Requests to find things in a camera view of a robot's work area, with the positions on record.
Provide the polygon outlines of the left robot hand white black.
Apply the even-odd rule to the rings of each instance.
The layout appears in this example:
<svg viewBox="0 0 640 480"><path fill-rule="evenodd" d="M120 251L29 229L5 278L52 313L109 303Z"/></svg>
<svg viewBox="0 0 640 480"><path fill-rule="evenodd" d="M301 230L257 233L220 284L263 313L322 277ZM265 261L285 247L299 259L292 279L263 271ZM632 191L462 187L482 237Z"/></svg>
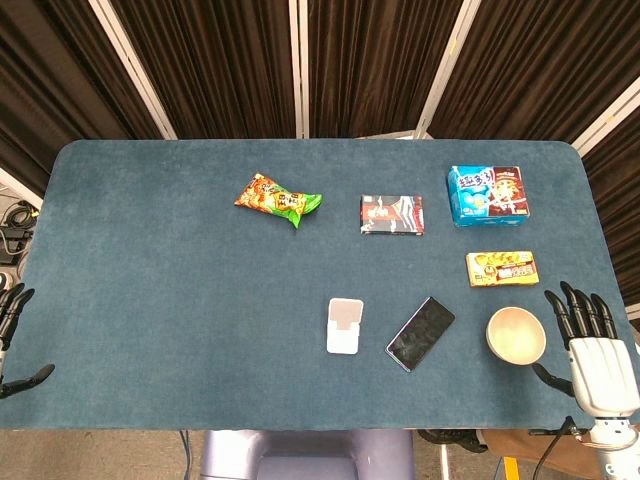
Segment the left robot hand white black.
<svg viewBox="0 0 640 480"><path fill-rule="evenodd" d="M6 356L17 330L20 315L34 293L34 289L26 289L23 283L1 292L1 399L35 388L55 370L54 364L47 364L28 378L12 382L4 380Z"/></svg>

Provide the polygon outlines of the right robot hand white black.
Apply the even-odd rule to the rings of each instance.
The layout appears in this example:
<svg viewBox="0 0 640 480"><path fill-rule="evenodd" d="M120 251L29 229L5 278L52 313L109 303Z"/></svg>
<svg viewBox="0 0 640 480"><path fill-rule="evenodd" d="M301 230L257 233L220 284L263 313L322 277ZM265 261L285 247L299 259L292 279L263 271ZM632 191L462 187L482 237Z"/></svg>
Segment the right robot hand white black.
<svg viewBox="0 0 640 480"><path fill-rule="evenodd" d="M570 365L569 380L551 374L540 363L532 368L547 386L576 400L597 419L629 418L639 410L639 388L629 350L618 337L607 303L562 281L560 298L544 292L552 306Z"/></svg>

